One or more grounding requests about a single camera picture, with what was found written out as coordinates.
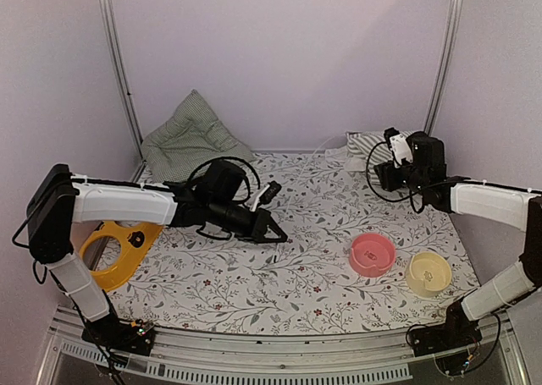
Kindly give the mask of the green striped pet tent fabric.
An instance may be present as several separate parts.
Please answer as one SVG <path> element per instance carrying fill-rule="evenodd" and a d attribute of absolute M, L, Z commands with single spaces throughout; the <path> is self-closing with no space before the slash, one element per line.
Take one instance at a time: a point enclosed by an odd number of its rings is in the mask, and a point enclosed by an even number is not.
<path fill-rule="evenodd" d="M 325 161 L 350 174 L 365 176 L 369 153 L 380 142 L 384 142 L 383 131 L 348 132 L 344 146 L 325 151 Z M 379 178 L 373 168 L 391 160 L 392 155 L 386 144 L 374 150 L 369 161 L 369 180 L 372 184 L 380 186 Z"/>

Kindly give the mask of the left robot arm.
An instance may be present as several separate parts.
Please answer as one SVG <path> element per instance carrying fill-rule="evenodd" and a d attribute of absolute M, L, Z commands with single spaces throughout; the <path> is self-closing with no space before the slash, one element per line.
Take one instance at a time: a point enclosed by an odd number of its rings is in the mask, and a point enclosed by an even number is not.
<path fill-rule="evenodd" d="M 120 345 L 126 337 L 124 324 L 115 319 L 104 289 L 73 245 L 72 230 L 81 228 L 89 237 L 105 222 L 139 222 L 195 227 L 203 234 L 207 225 L 213 225 L 225 232 L 226 240 L 284 243 L 286 232 L 265 207 L 280 184 L 260 185 L 257 192 L 248 190 L 245 197 L 238 197 L 241 186 L 251 186 L 241 162 L 219 157 L 198 166 L 183 182 L 161 184 L 92 179 L 73 173 L 66 164 L 55 164 L 30 199 L 12 242 L 28 250 L 58 280 L 106 345 Z"/>

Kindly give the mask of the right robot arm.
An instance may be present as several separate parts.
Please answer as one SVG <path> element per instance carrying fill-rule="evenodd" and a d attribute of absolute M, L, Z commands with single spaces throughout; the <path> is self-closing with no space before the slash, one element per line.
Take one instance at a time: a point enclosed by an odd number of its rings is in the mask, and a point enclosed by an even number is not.
<path fill-rule="evenodd" d="M 386 162 L 367 166 L 382 190 L 406 189 L 406 200 L 450 215 L 474 257 L 481 287 L 448 307 L 438 340 L 455 348 L 475 322 L 510 307 L 541 286 L 541 191 L 450 176 L 442 140 L 422 131 L 404 135 L 394 128 L 381 144 L 390 153 Z"/>

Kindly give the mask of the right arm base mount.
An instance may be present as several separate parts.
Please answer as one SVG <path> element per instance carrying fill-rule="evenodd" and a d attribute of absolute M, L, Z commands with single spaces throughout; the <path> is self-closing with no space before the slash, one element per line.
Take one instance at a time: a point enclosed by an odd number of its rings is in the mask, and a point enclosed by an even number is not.
<path fill-rule="evenodd" d="M 458 302 L 447 307 L 444 323 L 433 326 L 416 324 L 406 332 L 406 343 L 415 356 L 438 354 L 481 340 L 478 320 L 469 320 Z"/>

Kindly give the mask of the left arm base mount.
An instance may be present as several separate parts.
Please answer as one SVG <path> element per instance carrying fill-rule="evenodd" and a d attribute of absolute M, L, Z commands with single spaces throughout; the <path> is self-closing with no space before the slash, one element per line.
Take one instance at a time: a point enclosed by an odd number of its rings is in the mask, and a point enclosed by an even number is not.
<path fill-rule="evenodd" d="M 120 319 L 107 294 L 102 293 L 108 303 L 108 314 L 95 322 L 84 318 L 82 321 L 85 328 L 81 339 L 105 349 L 149 356 L 156 336 L 154 322 Z"/>

